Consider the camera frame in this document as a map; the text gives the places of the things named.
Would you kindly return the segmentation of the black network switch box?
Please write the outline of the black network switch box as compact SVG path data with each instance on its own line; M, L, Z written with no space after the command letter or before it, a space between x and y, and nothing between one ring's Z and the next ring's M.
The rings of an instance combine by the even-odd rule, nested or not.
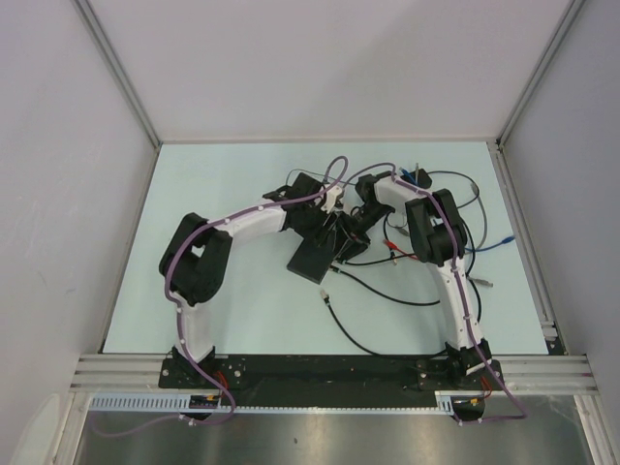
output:
M334 240L330 239L324 244L318 245L312 240L304 239L287 263L287 270L320 285L335 256Z

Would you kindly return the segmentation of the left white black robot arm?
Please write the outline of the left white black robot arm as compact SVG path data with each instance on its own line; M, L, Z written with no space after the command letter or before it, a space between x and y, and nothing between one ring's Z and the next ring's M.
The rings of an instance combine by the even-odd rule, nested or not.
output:
M159 263L164 293L176 307L175 348L185 358L180 375L191 386L214 375L215 344L209 334L207 302L219 292L235 247L266 234L291 229L312 237L341 205L343 188L301 173L291 185L264 194L258 204L219 220L188 213L180 221Z

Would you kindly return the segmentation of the black ethernet cable teal boot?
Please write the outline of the black ethernet cable teal boot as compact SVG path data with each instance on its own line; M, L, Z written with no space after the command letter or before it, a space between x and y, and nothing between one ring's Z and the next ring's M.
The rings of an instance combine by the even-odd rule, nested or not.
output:
M372 295L376 295L377 297L384 299L386 301L407 306L407 307L415 307L415 308L430 308L434 306L438 306L441 301L438 298L435 299L427 299L427 300L419 300L414 298L405 298L403 295L396 295L391 293L389 290L385 290L382 287L377 287L367 280L362 279L361 277L354 275L350 271L345 271L343 268L335 265L331 265L329 267L329 271L335 275L344 277L361 286L363 289L371 293Z

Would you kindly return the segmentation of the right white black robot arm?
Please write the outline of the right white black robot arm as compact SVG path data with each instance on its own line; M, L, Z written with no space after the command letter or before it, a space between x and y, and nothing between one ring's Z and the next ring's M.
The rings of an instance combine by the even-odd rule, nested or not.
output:
M425 264L438 288L445 314L449 358L447 376L457 388L470 388L492 360L467 286L465 252L468 230L452 193L433 191L426 173L400 175L384 171L366 174L356 184L361 204L339 207L340 232L346 248L336 257L340 263L367 247L366 232L390 213L406 216L414 255Z

